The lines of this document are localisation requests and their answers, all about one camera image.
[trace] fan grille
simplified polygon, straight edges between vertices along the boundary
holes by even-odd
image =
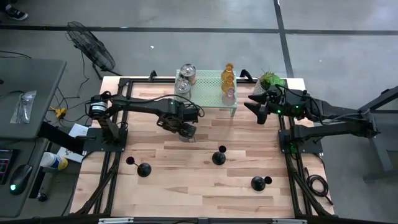
[[[112,71],[116,65],[112,55],[93,33],[79,22],[68,22],[68,35],[75,47],[102,70]]]

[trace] concrete floor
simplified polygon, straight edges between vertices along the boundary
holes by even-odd
[[[279,0],[286,29],[398,30],[395,0]],[[80,21],[105,27],[194,27],[277,29],[273,0],[19,0],[17,7],[30,14],[18,24],[64,26]],[[6,24],[15,24],[3,20]],[[75,96],[84,80],[80,52],[57,31],[0,31],[0,50],[33,58],[57,58],[68,62],[60,83],[66,96]],[[261,69],[286,74],[279,34],[222,34],[173,32],[94,32],[104,42],[123,75],[174,75],[182,64],[220,70],[226,62],[248,69],[254,76]],[[307,90],[333,105],[359,108],[386,88],[398,84],[396,35],[287,35],[294,77],[304,78]],[[86,58],[88,83],[81,98],[97,94],[101,82]],[[67,119],[84,113],[72,109]],[[398,184],[378,181],[365,184],[363,175],[380,169],[368,140],[334,136],[322,140],[326,174],[335,212],[340,217],[398,222]],[[57,177],[53,197],[30,201],[20,218],[60,215],[77,173]]]

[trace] metal can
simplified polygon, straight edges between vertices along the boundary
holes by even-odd
[[[191,99],[191,84],[188,80],[180,78],[175,82],[175,94],[178,96],[185,97],[186,99]],[[184,102],[185,99],[178,97],[178,101]]]
[[[191,83],[191,85],[195,84],[196,82],[196,74],[197,74],[197,69],[192,64],[188,63],[182,65],[182,67],[180,68],[180,77],[188,80]]]

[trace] wooden tabletop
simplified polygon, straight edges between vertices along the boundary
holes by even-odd
[[[101,93],[108,90],[115,94],[118,82],[119,77],[104,77]],[[305,89],[301,78],[288,78],[287,83],[289,88]],[[269,115],[267,122],[259,125],[256,116],[243,105],[250,101],[248,95],[253,88],[253,84],[238,84],[234,118],[230,118],[229,110],[205,108],[205,117],[195,124],[194,143],[181,142],[178,134],[158,127],[156,115],[130,112],[129,137],[119,166],[112,216],[294,217],[285,157],[279,150],[277,116]],[[174,93],[174,85],[136,83],[132,92],[133,97],[149,99]],[[308,120],[298,123],[313,125]],[[226,162],[216,166],[211,156],[221,145],[227,147]],[[129,156],[134,156],[138,164],[149,163],[151,175],[139,177],[137,167],[126,164]],[[83,161],[71,212],[81,208],[97,188],[103,157],[103,152],[94,152]],[[303,154],[303,164],[310,174],[326,178],[322,163],[314,155]],[[272,184],[262,192],[251,188],[251,179],[257,175],[272,177]],[[302,192],[297,192],[304,210]],[[325,198],[317,199],[333,213]]]

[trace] keyboard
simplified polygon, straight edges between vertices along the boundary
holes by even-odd
[[[6,184],[12,163],[17,157],[18,150],[0,149],[0,184]]]

